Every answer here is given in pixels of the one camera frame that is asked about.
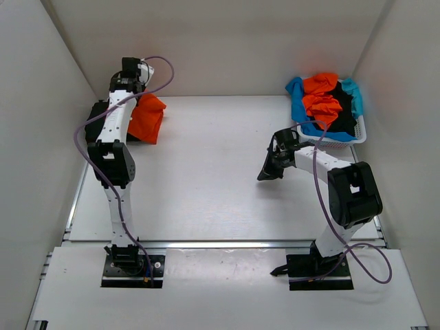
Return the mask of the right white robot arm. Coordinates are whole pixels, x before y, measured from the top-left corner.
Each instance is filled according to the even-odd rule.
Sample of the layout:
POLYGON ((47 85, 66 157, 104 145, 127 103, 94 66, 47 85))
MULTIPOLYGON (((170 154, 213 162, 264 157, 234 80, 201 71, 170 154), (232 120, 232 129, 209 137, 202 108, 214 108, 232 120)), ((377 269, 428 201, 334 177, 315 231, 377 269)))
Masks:
POLYGON ((310 247, 305 264, 315 274, 326 274, 341 259, 353 235, 382 213, 383 203, 371 167, 336 158, 309 142, 301 142, 292 128, 273 134, 259 181, 281 179, 286 168, 313 175, 316 188, 327 184, 327 226, 310 247))

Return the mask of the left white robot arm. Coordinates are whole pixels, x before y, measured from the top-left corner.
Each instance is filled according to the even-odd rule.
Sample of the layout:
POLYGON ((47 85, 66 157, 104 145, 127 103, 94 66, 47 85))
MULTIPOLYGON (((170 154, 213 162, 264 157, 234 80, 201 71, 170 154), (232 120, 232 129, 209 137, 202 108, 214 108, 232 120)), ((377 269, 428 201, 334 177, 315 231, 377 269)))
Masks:
POLYGON ((141 59, 122 59, 122 69, 111 78, 108 101, 99 102, 112 111, 102 117, 100 132, 87 143, 87 155, 110 209, 112 238, 104 247, 107 253, 104 276, 112 273, 140 276, 148 267, 140 242, 131 233, 130 191, 135 178, 135 161, 127 148, 127 133, 139 94, 145 90, 151 75, 148 64, 141 59))

